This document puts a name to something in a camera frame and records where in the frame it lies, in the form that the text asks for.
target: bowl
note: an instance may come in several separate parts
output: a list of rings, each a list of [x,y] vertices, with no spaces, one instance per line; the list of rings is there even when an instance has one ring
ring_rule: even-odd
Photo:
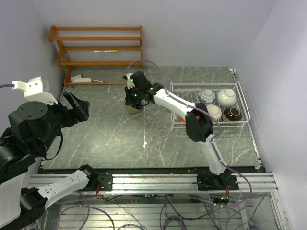
[[[236,93],[231,89],[222,89],[217,93],[217,102],[225,108],[230,108],[236,103]]]
[[[215,93],[212,90],[201,90],[197,94],[197,101],[204,104],[211,104],[215,102]]]
[[[214,105],[214,104],[209,104],[207,105],[207,110],[209,112],[209,114],[215,119],[215,120],[219,120],[222,117],[222,111],[221,109]]]
[[[236,122],[242,120],[241,111],[236,107],[225,109],[223,111],[222,120],[226,122]]]

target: white wall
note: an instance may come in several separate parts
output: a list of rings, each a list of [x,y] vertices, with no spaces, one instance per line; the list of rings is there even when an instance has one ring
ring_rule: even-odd
[[[306,229],[307,1],[278,0],[237,75],[292,229]]]
[[[58,97],[63,75],[55,64],[53,45],[31,0],[0,1],[0,84],[42,76]],[[22,92],[0,89],[0,133],[9,126],[8,115],[26,102]]]
[[[144,59],[237,68],[276,0],[33,0],[45,26],[143,26]]]

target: brown object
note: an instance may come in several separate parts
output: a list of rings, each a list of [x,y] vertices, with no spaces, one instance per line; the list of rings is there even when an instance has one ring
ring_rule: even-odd
[[[57,31],[139,31],[139,37],[60,37]],[[65,66],[66,73],[64,78],[64,85],[111,85],[111,84],[126,84],[126,82],[80,82],[70,83],[71,70],[73,66],[128,66],[133,61],[70,61],[67,54],[68,50],[139,50],[140,59],[143,58],[142,50],[142,27],[55,27],[51,26],[48,39],[50,42],[56,41],[59,45],[59,54],[57,57],[57,64]],[[139,46],[73,46],[65,47],[63,41],[139,41]],[[133,64],[141,66],[142,62]]]

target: white connector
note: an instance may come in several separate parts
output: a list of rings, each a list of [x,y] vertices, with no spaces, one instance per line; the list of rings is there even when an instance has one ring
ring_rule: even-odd
[[[15,80],[12,82],[15,86],[13,90],[24,92],[24,98],[30,102],[42,102],[45,104],[58,103],[49,91],[49,82],[42,77],[32,78],[28,83]]]

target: metal bracket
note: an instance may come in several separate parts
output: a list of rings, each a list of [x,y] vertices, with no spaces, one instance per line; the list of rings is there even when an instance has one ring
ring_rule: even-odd
[[[231,175],[225,184],[229,185],[230,190],[238,190],[239,185],[235,175]],[[215,175],[197,175],[197,187],[199,191],[225,190],[219,178]]]
[[[100,172],[98,177],[100,191],[112,191],[113,177],[108,172]]]

